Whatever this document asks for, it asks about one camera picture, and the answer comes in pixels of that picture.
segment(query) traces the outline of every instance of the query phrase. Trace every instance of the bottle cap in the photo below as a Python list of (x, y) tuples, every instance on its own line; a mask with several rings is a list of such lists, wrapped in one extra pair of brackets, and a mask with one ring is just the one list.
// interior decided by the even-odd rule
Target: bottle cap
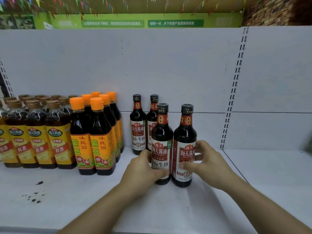
[(21, 100), (22, 100), (23, 103), (26, 105), (26, 104), (27, 104), (26, 102), (27, 102), (28, 100), (35, 100), (35, 97), (33, 97), (33, 96), (27, 96), (27, 97), (23, 97)]
[(51, 98), (52, 98), (53, 100), (58, 100), (60, 97), (62, 97), (62, 96), (59, 95), (59, 94), (51, 95)]
[(182, 104), (181, 113), (182, 114), (192, 114), (194, 110), (194, 105), (192, 104)]
[(103, 99), (103, 105), (110, 105), (110, 96), (108, 94), (100, 94), (99, 97)]
[(37, 109), (41, 107), (40, 101), (39, 100), (28, 100), (27, 101), (27, 107), (29, 109)]
[(18, 96), (19, 100), (22, 100), (24, 97), (29, 97), (29, 94), (21, 94)]
[(9, 108), (22, 108), (23, 107), (21, 100), (9, 100), (8, 106)]
[(90, 99), (92, 98), (91, 94), (83, 94), (81, 95), (81, 97), (83, 98), (83, 101), (85, 103), (85, 105), (90, 105)]
[(45, 97), (45, 95), (43, 95), (43, 94), (37, 94), (37, 95), (35, 95), (35, 99), (36, 99), (36, 100), (39, 100), (39, 98), (43, 98), (43, 97)]
[(103, 105), (103, 99), (96, 97), (96, 98), (91, 98), (90, 99), (90, 103), (91, 103), (91, 109), (93, 111), (95, 110), (103, 110), (104, 105)]
[(62, 105), (62, 106), (69, 105), (69, 98), (68, 97), (60, 97), (59, 101), (60, 101), (60, 105)]
[(97, 98), (100, 94), (101, 92), (91, 92), (92, 98)]
[(106, 92), (106, 94), (108, 94), (110, 96), (111, 102), (116, 101), (116, 93), (115, 92)]
[(47, 101), (51, 101), (52, 98), (51, 97), (42, 97), (42, 98), (39, 98), (39, 101), (41, 102), (42, 105), (46, 105), (46, 102)]
[(133, 101), (134, 102), (141, 102), (141, 95), (140, 94), (134, 94), (133, 95)]
[(46, 102), (46, 105), (48, 106), (48, 108), (51, 109), (58, 109), (60, 108), (60, 102), (59, 100), (50, 100)]
[(76, 98), (76, 97), (78, 97), (78, 95), (76, 95), (76, 94), (68, 95), (68, 98)]
[(151, 102), (152, 103), (158, 103), (158, 94), (152, 94), (151, 95)]
[(84, 109), (84, 102), (82, 97), (70, 98), (70, 103), (72, 110), (81, 110)]
[(15, 97), (5, 97), (5, 98), (3, 98), (3, 101), (5, 102), (5, 104), (7, 104), (7, 101), (9, 101), (9, 100), (16, 100), (16, 98)]
[(168, 104), (158, 104), (157, 105), (158, 113), (168, 113)]

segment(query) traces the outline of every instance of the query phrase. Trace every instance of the bottle label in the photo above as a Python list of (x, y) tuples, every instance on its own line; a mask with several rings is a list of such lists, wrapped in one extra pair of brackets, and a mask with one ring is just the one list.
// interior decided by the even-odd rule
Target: bottle label
[(16, 149), (14, 148), (12, 138), (6, 125), (0, 125), (0, 153), (3, 162), (19, 162)]
[(123, 148), (124, 147), (124, 140), (123, 140), (122, 118), (120, 118), (117, 121), (117, 125), (118, 125), (118, 128), (119, 128), (119, 134), (120, 134), (120, 148)]
[(192, 179), (192, 173), (180, 169), (179, 163), (181, 162), (193, 162), (195, 156), (195, 144), (193, 143), (181, 143), (174, 140), (174, 151), (172, 159), (172, 175), (180, 182), (187, 182)]
[(133, 102), (133, 108), (134, 109), (142, 109), (141, 102)]
[(70, 127), (69, 123), (64, 126), (46, 126), (57, 164), (70, 165), (75, 162)]
[(90, 139), (96, 169), (111, 169), (116, 162), (115, 154), (113, 153), (112, 131), (105, 135), (90, 135)]
[(12, 137), (13, 145), (16, 148), (21, 163), (38, 162), (32, 149), (32, 143), (30, 141), (26, 126), (8, 126), (8, 131)]
[(45, 126), (26, 126), (31, 144), (39, 164), (56, 162)]
[(145, 120), (131, 121), (132, 148), (135, 150), (146, 149)]
[(72, 144), (79, 169), (93, 169), (95, 167), (90, 134), (72, 135)]
[(152, 130), (157, 125), (157, 122), (153, 121), (147, 121), (147, 126), (149, 128), (149, 143), (148, 143), (148, 149), (152, 150)]
[(157, 115), (157, 123), (161, 125), (168, 124), (168, 115), (167, 114), (158, 114)]
[(156, 111), (157, 110), (157, 104), (158, 103), (151, 103), (151, 110)]
[(191, 126), (193, 124), (192, 115), (182, 115), (180, 124), (184, 126)]
[(118, 145), (118, 132), (117, 132), (117, 124), (115, 126), (112, 126), (112, 142), (113, 142), (113, 154), (115, 157), (119, 156), (119, 145)]
[(168, 169), (169, 175), (161, 178), (166, 179), (171, 174), (172, 140), (157, 141), (152, 139), (152, 169)]

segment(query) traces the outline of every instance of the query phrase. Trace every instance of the forearm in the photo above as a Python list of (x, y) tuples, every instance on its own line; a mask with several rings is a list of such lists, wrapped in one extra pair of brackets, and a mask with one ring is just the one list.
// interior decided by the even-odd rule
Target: forearm
[(225, 190), (259, 234), (311, 234), (312, 230), (240, 177)]
[(58, 234), (110, 233), (124, 208), (133, 200), (132, 194), (117, 185)]

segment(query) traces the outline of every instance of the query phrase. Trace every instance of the green sign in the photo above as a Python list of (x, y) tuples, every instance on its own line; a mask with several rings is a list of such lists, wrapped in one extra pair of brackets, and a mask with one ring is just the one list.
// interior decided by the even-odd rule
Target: green sign
[(149, 20), (149, 28), (199, 28), (204, 27), (204, 20)]
[(144, 20), (82, 20), (83, 28), (143, 28)]

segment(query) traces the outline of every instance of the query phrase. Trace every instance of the white shelf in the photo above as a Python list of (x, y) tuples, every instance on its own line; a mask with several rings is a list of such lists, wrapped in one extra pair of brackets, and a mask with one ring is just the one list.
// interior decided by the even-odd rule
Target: white shelf
[[(0, 232), (38, 233), (63, 228), (120, 181), (133, 157), (131, 149), (125, 148), (115, 172), (107, 177), (81, 176), (78, 169), (8, 169), (1, 164)], [(234, 233), (237, 228), (253, 229), (226, 193), (194, 175), (186, 189), (172, 182), (154, 185), (123, 212), (114, 232), (206, 234)]]
[(247, 149), (224, 152), (253, 187), (312, 228), (311, 154)]

